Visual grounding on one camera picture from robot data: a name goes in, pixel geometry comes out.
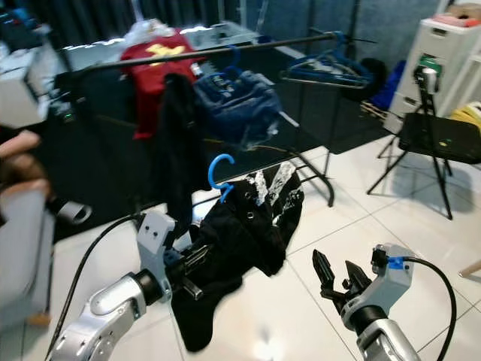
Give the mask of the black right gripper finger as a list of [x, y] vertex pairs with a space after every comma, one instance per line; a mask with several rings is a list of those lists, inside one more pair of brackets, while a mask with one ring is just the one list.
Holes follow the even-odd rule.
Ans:
[[334, 291], [334, 272], [325, 254], [313, 251], [313, 269], [322, 285], [322, 291]]
[[364, 269], [354, 262], [346, 261], [346, 269], [346, 293], [363, 293], [371, 285], [372, 281]]

